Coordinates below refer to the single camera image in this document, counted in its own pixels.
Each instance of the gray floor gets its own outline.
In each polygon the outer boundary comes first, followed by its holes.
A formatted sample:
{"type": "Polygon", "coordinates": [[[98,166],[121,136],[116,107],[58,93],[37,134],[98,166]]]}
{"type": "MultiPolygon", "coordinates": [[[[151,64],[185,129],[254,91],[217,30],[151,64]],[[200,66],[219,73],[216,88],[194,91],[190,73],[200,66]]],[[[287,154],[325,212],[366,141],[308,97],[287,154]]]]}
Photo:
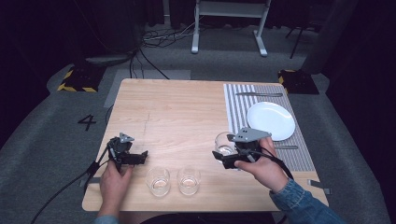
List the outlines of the gray floor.
{"type": "MultiPolygon", "coordinates": [[[[316,35],[306,33],[294,58],[289,31],[264,29],[268,57],[260,56],[252,29],[202,32],[198,54],[191,54],[191,36],[167,48],[143,49],[162,70],[189,70],[193,80],[277,82],[278,70],[298,69],[316,35]]],[[[143,70],[153,68],[138,54],[143,70]]],[[[58,189],[83,173],[96,157],[106,130],[105,101],[119,69],[109,67],[99,92],[56,91],[66,66],[48,82],[51,95],[33,110],[0,150],[0,223],[29,223],[58,189]],[[78,121],[94,115],[97,122],[85,132],[78,121]]],[[[139,63],[134,69],[140,70],[139,63]]],[[[313,76],[320,95],[290,94],[290,103],[303,132],[330,207],[347,223],[390,223],[379,185],[347,128],[325,95],[328,80],[313,76]]],[[[95,213],[83,211],[83,191],[74,184],[60,194],[36,223],[90,223],[95,213]]]]}

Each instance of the gray striped placemat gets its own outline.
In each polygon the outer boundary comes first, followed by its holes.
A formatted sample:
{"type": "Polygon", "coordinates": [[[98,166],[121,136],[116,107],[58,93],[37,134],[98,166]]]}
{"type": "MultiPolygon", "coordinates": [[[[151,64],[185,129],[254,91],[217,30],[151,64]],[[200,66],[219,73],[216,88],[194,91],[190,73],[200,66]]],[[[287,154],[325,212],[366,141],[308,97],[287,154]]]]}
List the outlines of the gray striped placemat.
{"type": "Polygon", "coordinates": [[[227,106],[229,131],[232,133],[238,133],[240,129],[248,127],[248,109],[258,102],[271,102],[287,109],[294,118],[296,129],[290,138],[274,142],[274,144],[275,146],[298,146],[298,149],[277,149],[276,154],[286,163],[291,171],[315,171],[311,156],[306,148],[303,134],[301,133],[287,94],[282,86],[224,84],[224,96],[227,106]],[[242,91],[265,93],[282,92],[283,96],[265,97],[235,95],[237,92],[242,91]]]}

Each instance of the clear drinking glass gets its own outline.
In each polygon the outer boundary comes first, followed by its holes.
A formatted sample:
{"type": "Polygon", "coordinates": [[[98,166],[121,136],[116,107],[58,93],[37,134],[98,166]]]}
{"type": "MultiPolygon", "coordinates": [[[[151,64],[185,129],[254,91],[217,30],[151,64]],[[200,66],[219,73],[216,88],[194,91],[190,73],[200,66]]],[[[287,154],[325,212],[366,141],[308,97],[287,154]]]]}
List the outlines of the clear drinking glass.
{"type": "Polygon", "coordinates": [[[220,133],[215,140],[215,151],[221,153],[223,156],[237,154],[238,152],[235,150],[235,142],[230,142],[228,140],[227,135],[234,133],[220,133]]]}
{"type": "Polygon", "coordinates": [[[177,184],[180,192],[192,195],[198,191],[201,182],[201,173],[192,166],[186,166],[177,173],[177,184]]]}
{"type": "Polygon", "coordinates": [[[171,188],[169,171],[163,167],[154,167],[146,175],[146,184],[157,197],[162,197],[171,188]]]}

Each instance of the wooden table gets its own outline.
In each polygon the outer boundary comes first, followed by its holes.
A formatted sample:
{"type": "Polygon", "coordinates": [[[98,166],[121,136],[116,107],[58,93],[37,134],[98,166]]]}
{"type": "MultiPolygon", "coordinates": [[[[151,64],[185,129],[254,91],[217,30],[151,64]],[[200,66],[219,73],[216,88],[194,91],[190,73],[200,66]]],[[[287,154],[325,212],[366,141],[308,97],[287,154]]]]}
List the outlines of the wooden table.
{"type": "MultiPolygon", "coordinates": [[[[249,173],[225,170],[212,155],[215,137],[228,131],[223,84],[152,79],[122,81],[98,158],[109,139],[119,136],[120,132],[134,137],[131,153],[148,150],[146,163],[134,168],[122,211],[278,211],[268,195],[269,189],[249,173]],[[194,165],[202,175],[201,186],[192,196],[183,195],[177,187],[177,170],[185,165],[194,165]],[[171,174],[171,189],[162,198],[153,196],[145,184],[145,175],[153,166],[164,166],[171,174]]],[[[105,167],[95,176],[101,176],[105,167]]],[[[293,175],[300,185],[327,204],[322,189],[307,185],[307,179],[318,181],[316,172],[293,172],[293,175]]],[[[99,185],[90,184],[83,208],[98,211],[101,203],[99,185]]]]}

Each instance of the metal stand leg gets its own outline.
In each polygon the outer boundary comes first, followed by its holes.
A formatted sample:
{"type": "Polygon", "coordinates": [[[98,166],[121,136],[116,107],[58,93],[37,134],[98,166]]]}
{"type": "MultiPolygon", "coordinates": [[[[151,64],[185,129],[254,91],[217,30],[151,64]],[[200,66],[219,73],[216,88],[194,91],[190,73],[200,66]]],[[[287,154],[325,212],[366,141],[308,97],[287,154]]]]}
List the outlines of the metal stand leg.
{"type": "Polygon", "coordinates": [[[267,0],[265,3],[264,11],[262,12],[262,19],[260,20],[259,31],[253,31],[254,37],[256,38],[257,46],[259,47],[260,50],[260,55],[262,57],[266,57],[268,55],[264,43],[262,42],[262,29],[264,28],[265,20],[267,19],[270,5],[271,5],[271,0],[267,0]]]}
{"type": "Polygon", "coordinates": [[[200,3],[200,0],[196,0],[196,5],[195,5],[195,26],[194,26],[194,35],[192,37],[191,53],[198,53],[198,44],[199,44],[199,3],[200,3]]]}
{"type": "Polygon", "coordinates": [[[290,55],[290,59],[293,58],[294,52],[295,52],[296,49],[297,49],[297,45],[298,45],[298,42],[300,41],[300,37],[301,37],[301,34],[302,34],[302,33],[303,33],[303,28],[301,28],[300,33],[298,33],[296,43],[294,44],[293,51],[291,52],[291,55],[290,55]]]}
{"type": "Polygon", "coordinates": [[[293,32],[294,31],[294,29],[295,28],[293,28],[293,29],[290,29],[290,31],[288,32],[288,34],[285,36],[285,38],[288,38],[289,37],[289,35],[291,35],[291,32],[293,32]]]}

